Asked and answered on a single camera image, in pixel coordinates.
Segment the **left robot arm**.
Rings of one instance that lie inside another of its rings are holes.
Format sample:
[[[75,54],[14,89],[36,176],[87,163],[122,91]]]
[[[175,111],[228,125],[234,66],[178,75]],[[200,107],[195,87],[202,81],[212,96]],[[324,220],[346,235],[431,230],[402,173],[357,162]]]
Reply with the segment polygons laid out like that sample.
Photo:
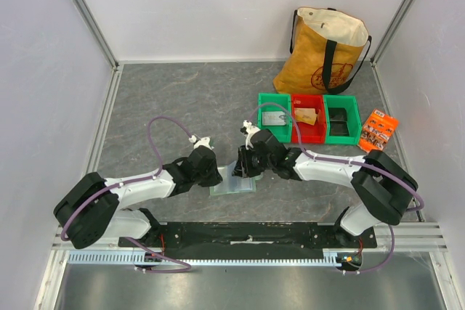
[[[129,235],[146,247],[159,241],[160,229],[143,212],[126,209],[152,199],[173,197],[198,185],[222,182],[217,157],[206,146],[146,174],[104,179],[86,174],[55,206],[53,214],[62,227],[60,238],[74,248],[93,245],[101,237]]]

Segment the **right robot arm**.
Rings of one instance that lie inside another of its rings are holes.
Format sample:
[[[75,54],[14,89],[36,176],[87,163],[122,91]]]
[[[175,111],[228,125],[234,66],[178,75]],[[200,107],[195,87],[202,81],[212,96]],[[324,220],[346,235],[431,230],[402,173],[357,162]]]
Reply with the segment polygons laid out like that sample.
[[[286,147],[267,129],[244,126],[234,176],[253,178],[270,170],[286,180],[324,181],[353,189],[360,198],[345,209],[333,228],[334,242],[349,247],[365,230],[385,223],[395,226],[417,198],[418,184],[381,150],[367,155],[323,155],[303,147]]]

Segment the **light green card holder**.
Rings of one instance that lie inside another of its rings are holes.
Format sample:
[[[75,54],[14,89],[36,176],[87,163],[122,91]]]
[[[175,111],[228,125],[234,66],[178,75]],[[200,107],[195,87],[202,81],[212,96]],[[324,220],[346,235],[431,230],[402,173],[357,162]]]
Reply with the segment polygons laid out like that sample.
[[[219,174],[222,177],[222,182],[214,187],[209,188],[210,196],[220,196],[256,191],[256,182],[262,179],[263,175],[260,174],[252,178],[242,178],[239,176],[233,176],[234,167],[235,162],[231,163],[228,166],[218,167]]]

